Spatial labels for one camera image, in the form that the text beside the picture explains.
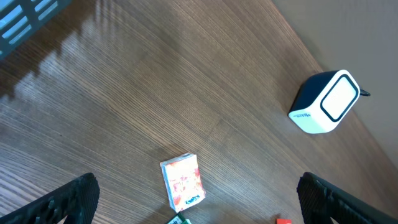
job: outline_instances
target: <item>white screen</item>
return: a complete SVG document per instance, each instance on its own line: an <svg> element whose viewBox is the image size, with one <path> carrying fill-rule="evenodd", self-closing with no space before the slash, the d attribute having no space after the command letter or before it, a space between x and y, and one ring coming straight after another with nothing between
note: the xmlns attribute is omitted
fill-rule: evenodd
<svg viewBox="0 0 398 224"><path fill-rule="evenodd" d="M346 77L340 78L328 96L323 100L323 108L333 119L337 119L354 99L356 91Z"/></svg>

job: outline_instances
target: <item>blue basket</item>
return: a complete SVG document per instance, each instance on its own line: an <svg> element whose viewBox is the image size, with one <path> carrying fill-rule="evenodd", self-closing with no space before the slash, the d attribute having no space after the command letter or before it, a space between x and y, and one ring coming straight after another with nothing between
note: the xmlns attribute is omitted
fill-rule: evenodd
<svg viewBox="0 0 398 224"><path fill-rule="evenodd" d="M72 0L0 0L0 60Z"/></svg>

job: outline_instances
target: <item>white and navy device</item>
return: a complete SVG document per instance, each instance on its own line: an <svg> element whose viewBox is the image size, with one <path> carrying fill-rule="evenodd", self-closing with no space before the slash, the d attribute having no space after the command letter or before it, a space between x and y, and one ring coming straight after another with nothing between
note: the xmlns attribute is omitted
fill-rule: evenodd
<svg viewBox="0 0 398 224"><path fill-rule="evenodd" d="M289 117L306 133L327 133L340 123L359 94L347 70L319 73L300 87Z"/></svg>

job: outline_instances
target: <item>wood grain surface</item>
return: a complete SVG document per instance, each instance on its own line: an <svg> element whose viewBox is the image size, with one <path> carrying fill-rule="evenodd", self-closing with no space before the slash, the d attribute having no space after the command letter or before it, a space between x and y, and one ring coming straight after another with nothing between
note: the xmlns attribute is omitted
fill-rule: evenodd
<svg viewBox="0 0 398 224"><path fill-rule="evenodd" d="M198 155L193 223L302 223L310 171L398 218L398 172L353 112L287 117L320 66L270 0L75 0L0 62L0 215L85 172L94 223L165 223L159 163Z"/></svg>

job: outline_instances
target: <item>red block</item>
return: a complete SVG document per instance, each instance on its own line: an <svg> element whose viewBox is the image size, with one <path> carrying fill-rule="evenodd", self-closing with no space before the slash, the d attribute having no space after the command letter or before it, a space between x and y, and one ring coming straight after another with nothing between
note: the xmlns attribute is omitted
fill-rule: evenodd
<svg viewBox="0 0 398 224"><path fill-rule="evenodd" d="M283 220L283 219L278 218L276 220L276 224L292 224L292 221L291 220Z"/></svg>

